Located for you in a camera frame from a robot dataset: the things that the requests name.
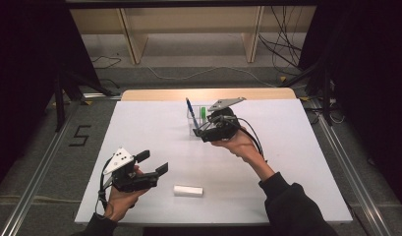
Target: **green object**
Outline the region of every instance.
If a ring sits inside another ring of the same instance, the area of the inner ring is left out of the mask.
[[[201,119],[206,119],[206,108],[201,107]]]

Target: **person's left hand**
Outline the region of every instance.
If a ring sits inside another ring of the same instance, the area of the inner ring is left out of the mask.
[[[134,170],[137,175],[143,174],[137,165],[134,166]],[[124,218],[127,210],[139,200],[139,196],[145,194],[148,190],[149,189],[125,193],[118,191],[114,186],[112,186],[108,205],[103,216],[118,222]]]

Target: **transparent pen holder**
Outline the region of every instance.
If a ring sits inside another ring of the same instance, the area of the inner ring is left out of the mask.
[[[207,111],[207,108],[210,105],[193,105],[192,109],[194,110],[195,119],[198,123],[198,127],[202,126],[207,122],[207,116],[210,115],[212,112]],[[196,129],[194,118],[192,117],[191,112],[187,109],[186,117],[188,118],[188,125],[189,125],[189,135],[195,136],[194,129]]]

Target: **white mounting plate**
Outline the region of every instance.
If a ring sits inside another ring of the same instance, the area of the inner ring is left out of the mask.
[[[246,100],[244,97],[238,97],[238,98],[230,98],[230,99],[219,99],[218,101],[215,102],[207,111],[217,111],[217,110],[222,110],[223,108],[226,108],[230,105],[234,105],[238,102],[241,102],[243,100]]]
[[[121,168],[122,166],[130,163],[134,160],[134,157],[130,155],[125,149],[119,147],[118,150],[112,156],[111,161],[109,161],[108,166],[103,170],[103,174],[107,175],[112,173],[114,170]]]

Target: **hand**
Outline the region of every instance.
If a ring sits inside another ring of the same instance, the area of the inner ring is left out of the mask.
[[[137,165],[134,166],[134,170],[138,175],[143,174]],[[139,190],[133,193],[125,193],[118,191],[114,186],[112,186],[108,205],[103,216],[116,222],[120,221],[124,218],[127,210],[139,200],[139,196],[145,194],[148,190],[149,189]]]
[[[235,136],[228,141],[215,141],[211,143],[213,146],[229,149],[231,153],[242,157],[245,162],[250,162],[250,158],[257,154],[259,155],[253,141],[241,130],[238,130]]]

